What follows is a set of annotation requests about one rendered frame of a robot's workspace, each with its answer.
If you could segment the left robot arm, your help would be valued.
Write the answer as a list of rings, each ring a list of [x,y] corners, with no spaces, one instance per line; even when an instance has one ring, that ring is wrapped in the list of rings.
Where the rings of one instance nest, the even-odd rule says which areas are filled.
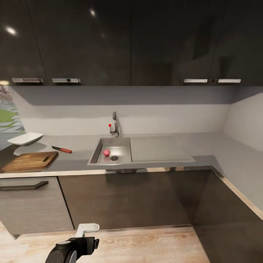
[[[85,237],[87,232],[99,231],[99,224],[80,224],[75,238],[56,244],[45,263],[76,263],[82,255],[91,255],[98,248],[99,239]]]

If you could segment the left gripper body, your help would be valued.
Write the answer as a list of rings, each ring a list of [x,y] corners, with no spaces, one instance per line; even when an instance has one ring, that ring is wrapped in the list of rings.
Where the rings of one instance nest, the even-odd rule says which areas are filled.
[[[85,237],[85,238],[70,238],[69,240],[75,240],[81,245],[81,253],[79,258],[82,255],[91,255],[94,252],[94,237]]]

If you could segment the cutting board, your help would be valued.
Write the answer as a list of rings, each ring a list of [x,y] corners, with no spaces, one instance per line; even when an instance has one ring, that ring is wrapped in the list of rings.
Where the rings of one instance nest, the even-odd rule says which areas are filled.
[[[2,171],[40,169],[48,167],[58,152],[37,152],[19,155],[2,168]]]

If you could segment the parer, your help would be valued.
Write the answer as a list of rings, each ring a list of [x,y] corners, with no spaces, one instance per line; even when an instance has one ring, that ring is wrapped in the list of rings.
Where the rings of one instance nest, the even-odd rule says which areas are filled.
[[[55,149],[60,149],[61,151],[64,151],[64,152],[69,152],[69,153],[72,152],[72,150],[64,149],[64,148],[59,148],[59,147],[56,147],[56,146],[53,146],[53,148],[55,148]]]

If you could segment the vidalia onion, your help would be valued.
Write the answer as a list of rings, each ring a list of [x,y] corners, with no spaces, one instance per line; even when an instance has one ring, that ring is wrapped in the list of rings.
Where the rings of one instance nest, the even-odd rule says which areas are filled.
[[[105,156],[109,156],[110,155],[110,150],[105,150],[104,152],[103,152],[103,154],[105,155]]]

